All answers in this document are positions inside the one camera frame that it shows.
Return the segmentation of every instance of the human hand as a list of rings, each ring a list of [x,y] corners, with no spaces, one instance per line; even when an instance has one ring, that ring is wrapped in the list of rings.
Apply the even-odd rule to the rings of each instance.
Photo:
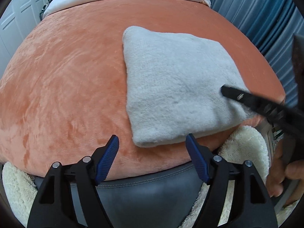
[[[283,140],[280,140],[276,148],[269,175],[266,179],[266,188],[270,197],[277,197],[283,192],[282,182],[286,177],[291,180],[300,179],[299,185],[285,204],[285,206],[288,206],[299,200],[304,193],[304,160],[292,162],[286,167],[282,161],[282,142]]]

